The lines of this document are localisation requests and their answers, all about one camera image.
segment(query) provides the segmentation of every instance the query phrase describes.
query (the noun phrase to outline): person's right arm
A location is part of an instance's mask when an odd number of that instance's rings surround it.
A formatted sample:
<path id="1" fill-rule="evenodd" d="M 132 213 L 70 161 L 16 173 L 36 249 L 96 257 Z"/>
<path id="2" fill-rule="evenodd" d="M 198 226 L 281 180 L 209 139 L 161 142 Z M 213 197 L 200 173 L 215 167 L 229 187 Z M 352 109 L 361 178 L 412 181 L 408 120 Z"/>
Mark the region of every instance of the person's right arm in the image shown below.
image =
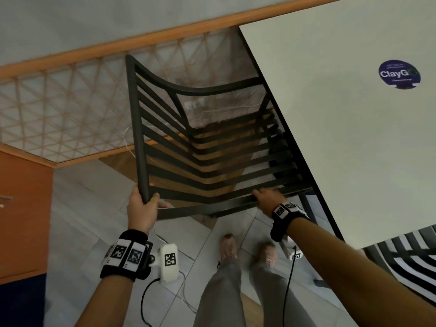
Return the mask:
<path id="1" fill-rule="evenodd" d="M 270 218 L 273 209 L 286 202 L 280 192 L 271 189 L 253 194 L 259 209 Z M 287 234 L 360 327 L 436 326 L 435 307 L 321 227 L 297 218 Z"/>

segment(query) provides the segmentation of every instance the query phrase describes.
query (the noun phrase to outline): orange cabinet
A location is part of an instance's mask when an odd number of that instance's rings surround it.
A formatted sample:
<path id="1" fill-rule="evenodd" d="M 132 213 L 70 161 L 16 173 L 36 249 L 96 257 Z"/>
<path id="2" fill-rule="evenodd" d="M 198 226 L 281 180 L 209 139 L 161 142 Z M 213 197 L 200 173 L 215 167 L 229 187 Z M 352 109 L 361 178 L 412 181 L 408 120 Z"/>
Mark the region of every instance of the orange cabinet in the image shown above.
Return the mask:
<path id="1" fill-rule="evenodd" d="M 53 169 L 0 152 L 0 284 L 46 273 Z"/>

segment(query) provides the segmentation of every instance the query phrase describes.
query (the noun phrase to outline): leg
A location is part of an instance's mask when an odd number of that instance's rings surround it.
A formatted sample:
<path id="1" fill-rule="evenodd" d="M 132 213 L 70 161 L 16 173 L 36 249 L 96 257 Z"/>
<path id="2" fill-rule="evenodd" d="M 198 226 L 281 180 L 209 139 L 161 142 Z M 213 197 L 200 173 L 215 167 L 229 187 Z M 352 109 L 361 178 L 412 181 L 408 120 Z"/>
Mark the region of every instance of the leg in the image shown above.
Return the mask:
<path id="1" fill-rule="evenodd" d="M 259 261 L 250 271 L 250 282 L 263 306 L 264 326 L 282 327 L 283 301 L 288 280 L 274 273 L 277 249 L 273 243 L 264 245 Z M 289 289 L 285 307 L 286 327 L 316 327 L 306 310 Z"/>
<path id="2" fill-rule="evenodd" d="M 236 242 L 226 235 L 220 245 L 221 264 L 201 296 L 194 327 L 245 327 L 241 300 L 241 269 Z"/>

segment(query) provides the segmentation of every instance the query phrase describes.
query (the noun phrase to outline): hand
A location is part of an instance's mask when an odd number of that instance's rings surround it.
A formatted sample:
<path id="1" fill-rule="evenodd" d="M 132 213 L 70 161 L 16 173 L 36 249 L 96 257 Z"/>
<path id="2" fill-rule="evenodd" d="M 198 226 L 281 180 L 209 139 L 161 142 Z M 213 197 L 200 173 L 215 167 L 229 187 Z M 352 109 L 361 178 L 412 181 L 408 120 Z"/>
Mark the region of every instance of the hand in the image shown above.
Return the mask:
<path id="1" fill-rule="evenodd" d="M 155 193 L 150 201 L 147 204 L 144 204 L 138 186 L 134 186 L 127 206 L 129 229 L 137 229 L 148 235 L 156 222 L 157 208 L 171 208 L 169 203 L 159 202 L 159 197 L 159 194 Z"/>
<path id="2" fill-rule="evenodd" d="M 259 191 L 254 189 L 252 194 L 259 201 L 259 209 L 270 218 L 277 205 L 286 203 L 286 198 L 283 194 L 271 188 L 260 188 Z"/>

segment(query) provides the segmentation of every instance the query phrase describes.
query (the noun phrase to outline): pink shoe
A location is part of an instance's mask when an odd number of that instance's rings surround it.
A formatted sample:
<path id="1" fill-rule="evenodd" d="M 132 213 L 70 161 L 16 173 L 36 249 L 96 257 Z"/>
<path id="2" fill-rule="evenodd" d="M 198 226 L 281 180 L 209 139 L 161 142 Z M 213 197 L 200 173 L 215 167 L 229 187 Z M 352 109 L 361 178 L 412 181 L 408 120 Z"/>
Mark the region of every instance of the pink shoe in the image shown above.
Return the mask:
<path id="1" fill-rule="evenodd" d="M 274 243 L 266 242 L 262 244 L 259 248 L 259 253 L 257 255 L 257 261 L 265 263 L 268 267 L 273 269 L 277 264 L 277 258 L 279 254 Z"/>
<path id="2" fill-rule="evenodd" d="M 232 234 L 226 234 L 221 239 L 219 245 L 219 255 L 221 262 L 229 257 L 238 258 L 236 255 L 236 240 Z"/>

